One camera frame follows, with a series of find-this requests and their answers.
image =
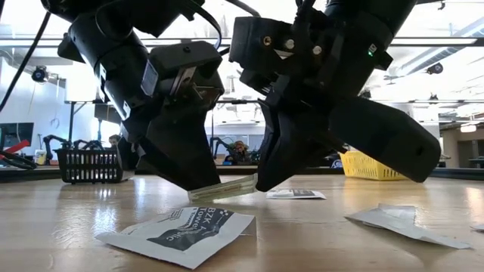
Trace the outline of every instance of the table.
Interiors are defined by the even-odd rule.
[[[281,188],[320,190],[327,200],[269,200],[254,193],[215,201],[210,205],[255,215],[257,233],[237,238],[197,270],[455,272],[484,267],[484,234],[470,229],[484,223],[483,182],[431,178],[416,184],[306,175]],[[417,225],[474,249],[418,242],[343,217],[380,202],[417,206]],[[108,185],[0,184],[1,271],[186,271],[104,245],[94,236],[189,205],[186,192],[154,176]]]

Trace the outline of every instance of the black plastic basket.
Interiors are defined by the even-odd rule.
[[[76,183],[117,183],[123,170],[115,150],[55,150],[62,181]]]

